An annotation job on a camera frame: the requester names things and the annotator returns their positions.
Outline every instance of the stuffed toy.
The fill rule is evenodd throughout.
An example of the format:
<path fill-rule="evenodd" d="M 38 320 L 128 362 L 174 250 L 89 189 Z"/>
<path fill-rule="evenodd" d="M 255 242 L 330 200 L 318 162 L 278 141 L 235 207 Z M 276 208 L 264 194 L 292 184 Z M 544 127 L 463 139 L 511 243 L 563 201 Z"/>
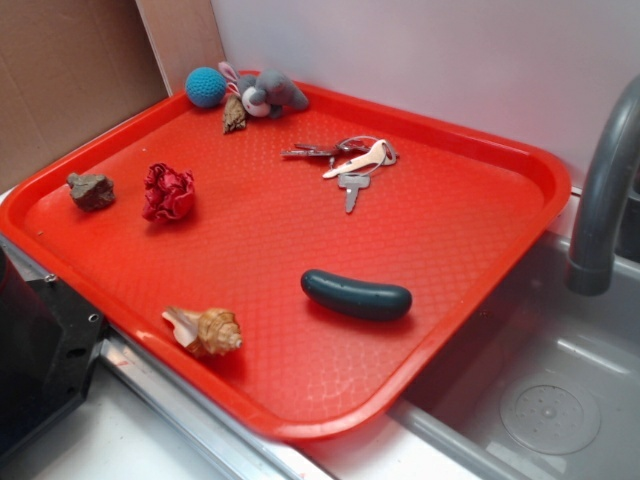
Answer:
<path fill-rule="evenodd" d="M 309 100 L 293 81 L 282 72 L 267 69 L 255 75 L 240 75 L 227 62 L 220 62 L 218 70 L 227 79 L 229 87 L 242 99 L 247 112 L 256 117 L 279 118 L 283 107 L 304 110 Z"/>

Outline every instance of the crumpled red paper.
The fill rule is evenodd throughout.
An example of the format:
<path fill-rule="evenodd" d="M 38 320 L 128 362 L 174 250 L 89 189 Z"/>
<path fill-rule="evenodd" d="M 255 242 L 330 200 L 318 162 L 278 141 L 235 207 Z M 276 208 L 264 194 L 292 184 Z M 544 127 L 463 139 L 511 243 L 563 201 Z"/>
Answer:
<path fill-rule="evenodd" d="M 164 163 L 153 164 L 144 186 L 146 204 L 142 216 L 150 222 L 179 220 L 189 213 L 195 202 L 191 170 L 178 173 Z"/>

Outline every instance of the silver key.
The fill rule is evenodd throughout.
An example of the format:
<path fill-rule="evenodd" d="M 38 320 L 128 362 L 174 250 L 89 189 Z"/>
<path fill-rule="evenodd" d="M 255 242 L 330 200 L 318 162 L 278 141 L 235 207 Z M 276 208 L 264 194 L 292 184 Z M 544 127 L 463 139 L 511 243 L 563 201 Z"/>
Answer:
<path fill-rule="evenodd" d="M 356 206 L 358 190 L 367 188 L 371 184 L 369 175 L 354 175 L 343 173 L 338 175 L 338 186 L 347 190 L 347 213 L 351 213 Z"/>

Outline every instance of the blue knitted ball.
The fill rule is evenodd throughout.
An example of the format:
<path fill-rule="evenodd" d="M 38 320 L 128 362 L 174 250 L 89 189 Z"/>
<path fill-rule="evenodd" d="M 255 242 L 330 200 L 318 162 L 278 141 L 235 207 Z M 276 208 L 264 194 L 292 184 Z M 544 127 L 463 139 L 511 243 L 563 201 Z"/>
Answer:
<path fill-rule="evenodd" d="M 220 72 L 210 67 L 196 68 L 187 77 L 184 89 L 197 107 L 211 108 L 224 98 L 227 82 Z"/>

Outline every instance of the sink basin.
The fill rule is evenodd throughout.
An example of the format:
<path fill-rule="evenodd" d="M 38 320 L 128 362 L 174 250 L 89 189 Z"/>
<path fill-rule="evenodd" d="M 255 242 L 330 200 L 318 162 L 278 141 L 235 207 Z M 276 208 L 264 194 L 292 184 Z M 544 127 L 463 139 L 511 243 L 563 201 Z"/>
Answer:
<path fill-rule="evenodd" d="M 582 297 L 567 249 L 546 233 L 392 411 L 481 478 L 639 478 L 640 265 Z"/>

